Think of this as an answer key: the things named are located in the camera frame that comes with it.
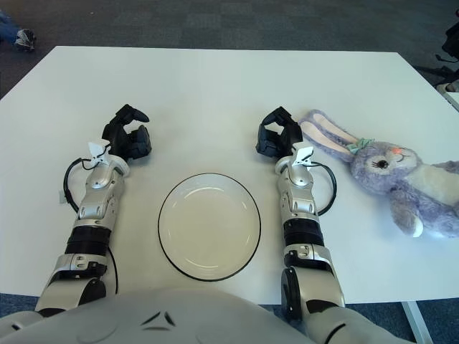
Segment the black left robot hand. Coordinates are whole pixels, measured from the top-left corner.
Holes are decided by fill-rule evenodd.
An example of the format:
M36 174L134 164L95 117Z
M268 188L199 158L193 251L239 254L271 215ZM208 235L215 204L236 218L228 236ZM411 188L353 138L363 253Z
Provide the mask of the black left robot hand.
M145 125L140 125L130 133L126 132L125 126L133 121L148 123L149 118L142 111L125 104L104 127L102 139L110 142L109 154L121 157L125 161L150 154L151 139Z

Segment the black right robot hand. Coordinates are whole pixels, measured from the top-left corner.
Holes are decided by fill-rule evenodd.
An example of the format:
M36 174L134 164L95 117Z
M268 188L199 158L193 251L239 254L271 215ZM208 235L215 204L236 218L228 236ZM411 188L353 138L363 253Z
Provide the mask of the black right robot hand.
M270 124L282 127L281 133L268 130ZM259 124L256 151L270 158L291 156L294 143L303 141L299 124L292 119L291 114L282 106L269 113Z

